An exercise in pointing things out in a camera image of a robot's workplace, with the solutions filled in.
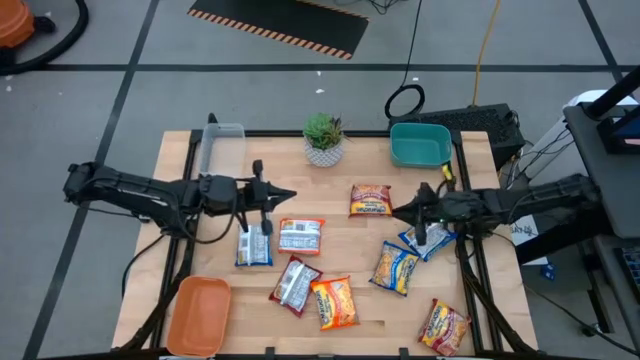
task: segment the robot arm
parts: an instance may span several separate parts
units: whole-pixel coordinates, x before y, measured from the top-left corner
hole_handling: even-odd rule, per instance
[[[260,211],[263,232],[270,234],[273,226],[267,214],[296,195],[295,191],[262,181],[260,160],[253,163],[254,177],[242,179],[214,175],[166,182],[122,173],[93,162],[72,164],[69,173],[63,188],[66,201],[80,205],[102,200],[133,215],[147,216],[163,233],[177,236],[188,236],[185,222],[200,212],[209,216],[231,214],[247,231],[246,212]]]
[[[392,213],[415,226],[418,244],[424,245],[425,223],[471,223],[476,229],[491,231],[525,215],[561,207],[588,208],[599,203],[597,186],[588,177],[576,174],[525,190],[478,189],[450,192],[442,198],[429,184],[422,183],[416,197]]]

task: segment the potted plant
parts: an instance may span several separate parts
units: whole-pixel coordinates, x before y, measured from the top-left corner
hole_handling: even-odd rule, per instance
[[[333,166],[342,158],[342,121],[329,114],[312,115],[303,130],[309,161],[319,167]]]

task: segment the floor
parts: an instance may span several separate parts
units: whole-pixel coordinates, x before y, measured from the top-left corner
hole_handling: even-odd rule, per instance
[[[30,42],[22,59],[51,47],[77,18],[72,0],[27,2],[59,31]],[[402,80],[417,1],[400,2],[384,16],[363,1],[343,5],[371,17],[348,62],[187,16],[192,3],[87,0],[91,22],[72,49],[46,70],[0,78],[3,358],[110,347],[120,275],[139,225],[96,213],[84,218],[64,203],[70,163],[104,159],[149,176],[162,133],[202,127],[209,112],[248,129],[300,129],[318,111],[342,114],[349,129],[386,128],[383,105]],[[424,111],[469,105],[492,7],[493,0],[424,1],[408,77],[425,88]],[[503,1],[478,103],[508,103],[525,138],[536,142],[569,99],[610,87],[640,63],[638,12],[638,0]],[[398,99],[392,112],[414,100]],[[555,282],[537,269],[525,269],[524,278],[593,322],[585,282],[570,280],[582,274],[573,250],[552,257]],[[614,337],[630,344],[606,295]],[[531,296],[529,305],[541,349],[631,358],[582,336],[543,300]]]

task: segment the succulent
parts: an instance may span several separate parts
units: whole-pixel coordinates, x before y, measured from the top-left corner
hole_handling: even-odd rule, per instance
[[[342,140],[342,120],[329,114],[318,113],[309,117],[303,133],[314,148],[331,149]]]

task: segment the orange and black striped mat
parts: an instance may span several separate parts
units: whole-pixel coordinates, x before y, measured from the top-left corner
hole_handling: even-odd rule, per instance
[[[369,19],[306,0],[197,0],[189,15],[349,60]]]

